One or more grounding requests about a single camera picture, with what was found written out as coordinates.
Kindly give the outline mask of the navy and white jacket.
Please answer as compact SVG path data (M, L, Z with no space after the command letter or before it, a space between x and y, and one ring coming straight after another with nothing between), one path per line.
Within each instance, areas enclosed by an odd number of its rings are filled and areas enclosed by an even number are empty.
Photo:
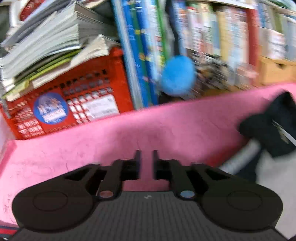
M276 229L295 240L295 101L289 92L278 95L261 113L238 126L247 144L219 169L277 193L283 212Z

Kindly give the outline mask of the pink towel table cover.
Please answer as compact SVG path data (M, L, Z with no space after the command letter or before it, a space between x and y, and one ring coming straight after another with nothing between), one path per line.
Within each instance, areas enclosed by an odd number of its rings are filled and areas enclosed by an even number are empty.
M1 224L15 226L13 198L21 190L91 163L108 165L142 153L141 180L126 190L164 190L152 179L152 152L182 164L212 166L233 155L246 140L237 131L245 117L260 112L295 84L273 85L113 116L25 141L11 140L1 160Z

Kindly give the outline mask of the blue plush ball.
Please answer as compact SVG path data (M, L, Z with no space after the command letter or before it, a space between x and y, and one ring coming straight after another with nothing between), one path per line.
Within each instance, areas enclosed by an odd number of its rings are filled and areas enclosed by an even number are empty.
M182 96L190 92L196 81L193 61L177 55L166 61L159 82L162 92L169 96Z

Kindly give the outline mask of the red plastic crate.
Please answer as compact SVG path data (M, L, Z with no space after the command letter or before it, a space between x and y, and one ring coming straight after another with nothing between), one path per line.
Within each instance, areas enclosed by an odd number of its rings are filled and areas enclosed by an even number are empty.
M132 111L123 51L93 58L12 102L1 117L18 140L26 140Z

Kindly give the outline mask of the row of books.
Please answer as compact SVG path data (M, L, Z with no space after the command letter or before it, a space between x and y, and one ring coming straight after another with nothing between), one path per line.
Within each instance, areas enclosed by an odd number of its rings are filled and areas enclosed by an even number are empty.
M136 109L254 86L261 57L295 61L295 1L112 1ZM166 61L189 57L196 81L169 96Z

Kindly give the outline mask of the wooden drawer organizer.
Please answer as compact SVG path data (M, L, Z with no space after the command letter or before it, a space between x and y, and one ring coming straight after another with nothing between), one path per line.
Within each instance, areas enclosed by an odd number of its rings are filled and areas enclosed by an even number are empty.
M258 70L257 86L295 82L295 61L261 57Z

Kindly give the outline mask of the stack of papers and magazines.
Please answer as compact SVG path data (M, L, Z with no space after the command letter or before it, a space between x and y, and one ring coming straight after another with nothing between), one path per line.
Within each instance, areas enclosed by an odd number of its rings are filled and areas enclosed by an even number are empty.
M112 20L79 1L45 1L40 7L1 43L11 48L1 57L2 98L19 89L19 75L44 58L80 49L100 34L118 37Z

